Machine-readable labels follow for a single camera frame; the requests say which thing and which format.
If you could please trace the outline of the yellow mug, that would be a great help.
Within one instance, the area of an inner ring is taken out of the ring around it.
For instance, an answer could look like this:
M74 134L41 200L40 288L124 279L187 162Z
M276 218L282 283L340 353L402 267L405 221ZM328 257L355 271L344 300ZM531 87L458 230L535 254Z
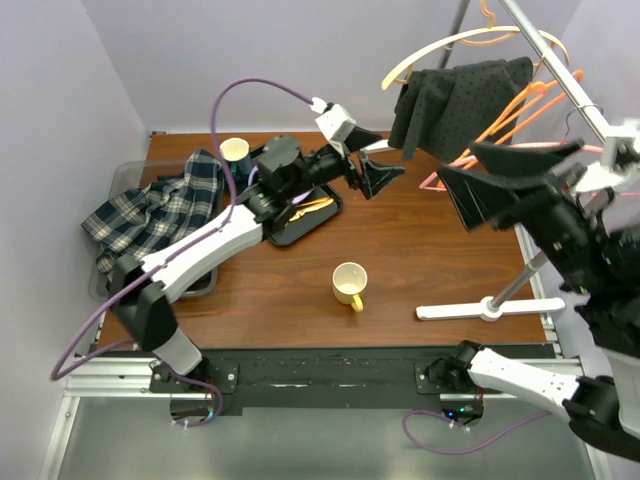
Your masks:
M332 288L335 299L343 305L350 306L356 313L364 310L361 296L367 284L367 272L358 263L345 262L333 271Z

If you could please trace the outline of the navy white plaid skirt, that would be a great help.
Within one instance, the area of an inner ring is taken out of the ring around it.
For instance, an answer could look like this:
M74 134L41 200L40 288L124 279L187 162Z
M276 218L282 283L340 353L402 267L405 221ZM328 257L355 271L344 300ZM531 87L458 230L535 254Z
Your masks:
M186 159L176 177L110 197L81 224L98 245L96 267L110 286L116 261L139 260L193 233L221 211L224 175L219 161L203 149Z

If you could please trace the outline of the dark teal cup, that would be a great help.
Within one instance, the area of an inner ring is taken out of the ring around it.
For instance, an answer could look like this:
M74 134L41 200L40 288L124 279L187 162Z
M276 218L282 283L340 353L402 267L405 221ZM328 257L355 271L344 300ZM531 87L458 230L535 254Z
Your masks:
M229 138L220 144L220 153L229 163L232 175L238 178L248 177L252 169L249 143L238 137Z

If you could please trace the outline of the tan thin hanger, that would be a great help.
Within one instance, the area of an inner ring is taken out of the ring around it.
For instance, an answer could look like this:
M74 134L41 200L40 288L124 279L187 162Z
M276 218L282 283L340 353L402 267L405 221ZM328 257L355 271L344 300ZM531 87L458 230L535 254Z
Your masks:
M559 52L566 66L571 63L571 57L564 43L553 34L536 29L533 25L526 25L517 20L515 25L499 25L497 15L489 8L489 2L479 1L479 9L487 20L486 26L475 30L468 30L460 35L457 43L470 47L491 47L520 35L527 41L531 41L532 48L542 60L549 58L551 54Z

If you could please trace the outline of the black tray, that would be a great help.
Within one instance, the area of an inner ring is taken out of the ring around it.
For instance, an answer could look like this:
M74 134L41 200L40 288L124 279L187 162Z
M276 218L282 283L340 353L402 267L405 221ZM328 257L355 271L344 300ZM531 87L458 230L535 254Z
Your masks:
M257 164L257 160L260 154L260 148L251 150L252 167ZM232 177L239 192L248 187L248 177L238 178L234 177L233 175ZM306 214L297 221L289 221L280 231L273 233L269 237L269 241L278 248L289 247L297 241L301 240L303 237L310 234L312 231L318 229L321 225L328 222L332 217L338 215L342 210L343 200L342 197L330 185L323 185L315 188L312 191L308 191L301 195L298 195L293 199L293 204L296 206L297 210L301 204L327 196L334 199L334 203L332 205L322 210Z

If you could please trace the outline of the gold knife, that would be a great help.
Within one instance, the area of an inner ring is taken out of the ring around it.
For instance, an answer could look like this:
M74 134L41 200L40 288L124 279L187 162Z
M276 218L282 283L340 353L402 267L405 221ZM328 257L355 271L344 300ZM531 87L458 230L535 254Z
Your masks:
M296 210L296 213L289 219L290 222L297 221L302 218L306 214L316 212L322 210L334 203L334 199L332 197L322 197L316 200L312 200L301 204L299 208Z

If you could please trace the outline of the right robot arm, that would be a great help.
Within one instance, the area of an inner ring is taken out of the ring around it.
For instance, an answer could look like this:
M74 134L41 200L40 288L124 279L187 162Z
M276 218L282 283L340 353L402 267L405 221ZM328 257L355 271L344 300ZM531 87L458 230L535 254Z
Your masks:
M545 147L475 143L477 169L445 164L438 171L462 225L500 231L522 227L561 279L581 297L576 314L610 365L596 377L559 375L473 342L459 343L429 367L429 377L459 393L471 389L515 396L564 421L589 446L630 461L639 458L639 229L604 222L613 185L585 181L593 166L574 161L581 141Z

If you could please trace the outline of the purple plate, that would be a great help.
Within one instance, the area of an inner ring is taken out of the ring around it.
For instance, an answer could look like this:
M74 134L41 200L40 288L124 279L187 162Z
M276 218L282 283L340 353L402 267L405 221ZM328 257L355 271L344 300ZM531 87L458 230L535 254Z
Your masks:
M258 179L258 165L255 164L249 173L249 176L247 179L247 186L255 185L257 182L257 179Z

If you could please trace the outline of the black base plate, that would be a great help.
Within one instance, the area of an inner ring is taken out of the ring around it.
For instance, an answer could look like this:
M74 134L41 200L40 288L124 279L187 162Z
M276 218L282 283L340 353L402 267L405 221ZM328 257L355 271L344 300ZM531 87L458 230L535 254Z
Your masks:
M186 375L214 386L222 412L247 408L417 409L449 393L440 379L452 346L204 350Z

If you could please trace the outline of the pink hanger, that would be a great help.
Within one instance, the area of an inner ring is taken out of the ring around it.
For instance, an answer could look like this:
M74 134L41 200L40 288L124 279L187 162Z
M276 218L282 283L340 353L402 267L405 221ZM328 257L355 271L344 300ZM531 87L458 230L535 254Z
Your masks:
M592 153L598 159L586 170L572 188L575 193L592 193L606 188L620 192L639 180L639 153L629 147L621 153L615 147L598 147L584 142L533 142L514 146L475 143L471 153L438 167L420 187L431 190L434 179L445 180L447 170L471 174L480 164L484 172L504 178L528 178L547 174L568 157Z

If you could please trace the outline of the white wooden hanger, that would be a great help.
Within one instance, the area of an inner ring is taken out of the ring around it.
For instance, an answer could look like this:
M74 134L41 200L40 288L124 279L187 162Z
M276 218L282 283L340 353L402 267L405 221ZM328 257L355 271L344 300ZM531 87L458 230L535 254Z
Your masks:
M484 27L473 30L463 31L461 33L447 36L441 40L436 42L432 42L431 44L426 45L420 50L410 54L405 59L401 60L396 66L394 66L391 71L383 78L381 82L381 89L383 91L387 90L392 83L402 83L403 79L400 79L399 76L401 73L410 70L414 64L430 53L442 49L444 47L450 46L460 40L466 40L468 38L484 35L484 34L497 34L497 33L505 33L505 34L517 34L520 30L516 26L496 26L496 27Z

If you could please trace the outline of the dark dotted garment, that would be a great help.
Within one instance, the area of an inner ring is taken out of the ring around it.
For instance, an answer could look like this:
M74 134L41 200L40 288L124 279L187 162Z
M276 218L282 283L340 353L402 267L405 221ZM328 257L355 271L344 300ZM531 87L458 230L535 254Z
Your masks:
M531 81L528 57L424 69L401 88L388 145L410 160L420 149L450 163Z

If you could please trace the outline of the clear plastic bin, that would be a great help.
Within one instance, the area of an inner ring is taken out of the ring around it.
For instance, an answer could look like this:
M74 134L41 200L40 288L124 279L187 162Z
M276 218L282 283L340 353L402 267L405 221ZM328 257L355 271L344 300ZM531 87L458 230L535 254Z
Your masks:
M113 197L132 188L144 188L158 180L176 177L184 171L185 158L152 159L127 162L118 167L113 175L109 197ZM217 269L192 284L183 294L183 298L197 298L211 294L217 283ZM96 266L92 267L88 286L90 296L97 301L109 296L108 279Z

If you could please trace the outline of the orange hanger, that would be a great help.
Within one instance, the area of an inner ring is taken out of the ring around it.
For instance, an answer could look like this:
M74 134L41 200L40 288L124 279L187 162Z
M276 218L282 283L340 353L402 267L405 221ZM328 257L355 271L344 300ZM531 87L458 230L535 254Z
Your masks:
M583 70L575 70L571 73L571 76L574 80L577 80L578 83L582 82L584 79L584 71ZM523 113L530 110L532 107L536 106L543 98L546 97L550 90L553 90L555 87L559 86L558 80L552 80L549 82L543 81L535 81L527 85L520 93L518 93L513 100L504 108L504 110L498 115L496 120L487 128L483 133L479 135L476 140L473 142L483 142L488 140L489 137L499 135L497 140L491 140L491 143L494 144L505 144L507 140L512 139L512 137L521 131L524 127L528 126L535 119L540 117L543 113L549 110L551 107L555 106L561 100L567 97L566 93L560 94L545 105L538 108L535 112L533 112L529 117L527 117L520 124L517 124L513 127L509 127L511 123L518 120L519 116ZM462 154L460 154L456 160L454 160L451 165L452 166L462 166L463 169L470 169L475 166L478 161L471 160L471 150L470 147L467 147ZM446 191L446 187L444 186L441 180L437 180L437 173L433 172L430 174L419 186L419 188L424 190L436 191L436 192L444 192Z

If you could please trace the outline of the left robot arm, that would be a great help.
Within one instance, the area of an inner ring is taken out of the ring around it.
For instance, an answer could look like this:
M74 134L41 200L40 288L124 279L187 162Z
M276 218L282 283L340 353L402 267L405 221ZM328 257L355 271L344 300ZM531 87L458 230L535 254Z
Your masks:
M282 230L294 217L295 198L338 178L371 199L404 173L369 159L380 135L355 128L346 141L304 155L299 142L280 135L259 149L250 186L216 218L171 246L116 262L112 311L144 352L153 354L185 392L212 384L213 370L181 329L172 305L196 280L235 254Z

